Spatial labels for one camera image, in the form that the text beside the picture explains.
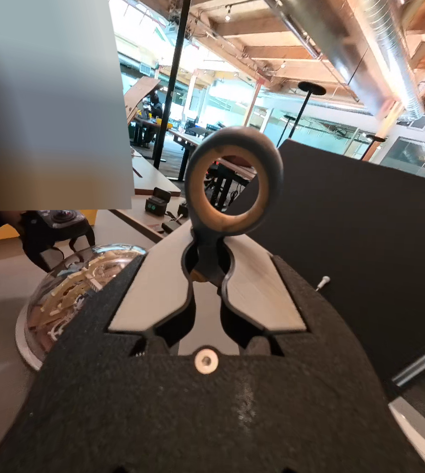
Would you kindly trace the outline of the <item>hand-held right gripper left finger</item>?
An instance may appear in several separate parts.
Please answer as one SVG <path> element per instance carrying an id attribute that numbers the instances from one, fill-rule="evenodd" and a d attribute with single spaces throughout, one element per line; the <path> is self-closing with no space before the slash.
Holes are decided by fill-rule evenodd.
<path id="1" fill-rule="evenodd" d="M 190 220 L 148 250 L 108 331 L 162 337 L 172 347 L 191 331 L 192 282 L 186 253 L 193 244 Z"/>

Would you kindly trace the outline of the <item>black support pole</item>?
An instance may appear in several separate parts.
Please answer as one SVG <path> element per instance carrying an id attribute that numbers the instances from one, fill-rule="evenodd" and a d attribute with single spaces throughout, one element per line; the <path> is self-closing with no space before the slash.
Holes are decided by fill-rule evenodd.
<path id="1" fill-rule="evenodd" d="M 179 21 L 174 54 L 173 54 L 172 65 L 170 68 L 170 75 L 169 75 L 169 81 L 168 81 L 166 101 L 165 101 L 165 106 L 164 106 L 163 115 L 162 115 L 162 122 L 160 125 L 160 129 L 157 133 L 156 142 L 155 142 L 153 155 L 152 155 L 154 159 L 153 165 L 157 170 L 159 169 L 160 163 L 161 163 L 164 139 L 167 132 L 170 109 L 171 109 L 171 104 L 173 100 L 178 70 L 180 67 L 181 52 L 184 46 L 186 25 L 187 25 L 190 6 L 191 6 L 190 0 L 182 1 L 180 21 Z"/>

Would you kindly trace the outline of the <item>cardboard sheet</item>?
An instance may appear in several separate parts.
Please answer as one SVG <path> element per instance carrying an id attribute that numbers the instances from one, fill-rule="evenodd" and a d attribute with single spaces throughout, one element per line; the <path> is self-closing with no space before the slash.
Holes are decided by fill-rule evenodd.
<path id="1" fill-rule="evenodd" d="M 143 76 L 124 94 L 127 123 L 132 122 L 137 113 L 138 104 L 160 84 L 160 79 Z"/>

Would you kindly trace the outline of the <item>silver metal bar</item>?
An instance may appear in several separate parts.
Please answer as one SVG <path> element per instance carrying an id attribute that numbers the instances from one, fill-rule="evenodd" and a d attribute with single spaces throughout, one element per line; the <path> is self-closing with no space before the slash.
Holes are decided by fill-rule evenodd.
<path id="1" fill-rule="evenodd" d="M 407 366 L 405 369 L 400 371 L 392 378 L 392 382 L 398 386 L 402 387 L 416 376 L 420 375 L 422 372 L 425 371 L 425 354 L 422 355 L 420 358 L 416 359 L 413 363 Z"/>

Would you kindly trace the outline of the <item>black backdrop board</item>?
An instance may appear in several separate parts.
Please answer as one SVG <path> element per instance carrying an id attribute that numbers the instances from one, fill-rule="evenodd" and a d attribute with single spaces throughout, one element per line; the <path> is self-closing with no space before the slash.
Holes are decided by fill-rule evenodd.
<path id="1" fill-rule="evenodd" d="M 386 392 L 425 354 L 425 178 L 286 139 L 279 201 L 249 236 L 321 294 L 363 346 Z"/>

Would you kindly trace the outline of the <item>silver spiral air duct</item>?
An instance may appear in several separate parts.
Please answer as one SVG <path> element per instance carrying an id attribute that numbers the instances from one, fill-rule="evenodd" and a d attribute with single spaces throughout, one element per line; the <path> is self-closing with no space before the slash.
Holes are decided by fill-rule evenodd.
<path id="1" fill-rule="evenodd" d="M 397 1 L 363 0 L 362 10 L 389 72 L 391 87 L 411 120 L 424 115 L 424 106 L 412 68 Z"/>

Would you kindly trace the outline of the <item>black charger case green lights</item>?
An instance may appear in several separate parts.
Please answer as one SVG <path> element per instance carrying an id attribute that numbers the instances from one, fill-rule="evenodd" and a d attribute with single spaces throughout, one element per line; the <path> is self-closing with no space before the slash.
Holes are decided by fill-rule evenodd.
<path id="1" fill-rule="evenodd" d="M 162 217 L 167 211 L 168 203 L 171 199 L 171 193 L 159 187 L 155 187 L 152 195 L 145 202 L 145 211 Z"/>

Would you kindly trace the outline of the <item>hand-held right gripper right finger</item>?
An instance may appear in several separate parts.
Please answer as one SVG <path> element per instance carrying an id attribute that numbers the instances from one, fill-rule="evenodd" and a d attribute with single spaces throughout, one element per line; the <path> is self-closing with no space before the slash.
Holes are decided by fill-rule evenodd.
<path id="1" fill-rule="evenodd" d="M 221 324 L 246 348 L 255 337 L 304 333 L 307 326 L 272 256 L 246 235 L 223 240 L 229 269 L 221 283 Z"/>

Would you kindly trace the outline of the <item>clear dome marble maze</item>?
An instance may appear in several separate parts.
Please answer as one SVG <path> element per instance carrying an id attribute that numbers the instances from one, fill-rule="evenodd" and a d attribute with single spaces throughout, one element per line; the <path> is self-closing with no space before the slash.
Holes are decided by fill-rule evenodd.
<path id="1" fill-rule="evenodd" d="M 22 361 L 38 372 L 86 302 L 136 257 L 147 253 L 148 250 L 137 245 L 96 245 L 76 251 L 56 265 L 17 317 L 15 344 Z"/>

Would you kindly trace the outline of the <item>wood-top office desk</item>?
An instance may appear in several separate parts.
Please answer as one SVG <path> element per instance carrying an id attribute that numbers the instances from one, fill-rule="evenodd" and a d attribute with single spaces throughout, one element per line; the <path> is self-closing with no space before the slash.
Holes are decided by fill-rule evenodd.
<path id="1" fill-rule="evenodd" d="M 193 154 L 193 152 L 196 150 L 196 148 L 202 143 L 203 140 L 196 136 L 180 133 L 173 129 L 168 129 L 167 131 L 169 134 L 173 136 L 174 142 L 180 145 L 184 150 L 184 154 L 183 154 L 181 165 L 180 165 L 179 175 L 177 178 L 171 178 L 171 180 L 174 180 L 177 182 L 183 182 L 188 160 L 190 156 Z"/>

